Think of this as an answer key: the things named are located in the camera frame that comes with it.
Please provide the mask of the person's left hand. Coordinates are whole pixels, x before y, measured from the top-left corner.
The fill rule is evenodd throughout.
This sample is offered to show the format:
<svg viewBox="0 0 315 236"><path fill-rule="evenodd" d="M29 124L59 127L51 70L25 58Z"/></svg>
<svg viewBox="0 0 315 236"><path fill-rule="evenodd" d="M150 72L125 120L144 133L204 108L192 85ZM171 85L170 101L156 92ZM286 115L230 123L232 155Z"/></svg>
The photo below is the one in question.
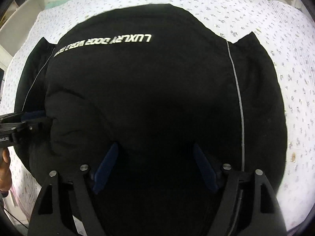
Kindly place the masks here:
<svg viewBox="0 0 315 236"><path fill-rule="evenodd" d="M2 150L2 156L1 156L1 166L0 166L0 189L1 192L7 192L10 190L12 186L12 174L10 170L10 152L8 148L4 148Z"/></svg>

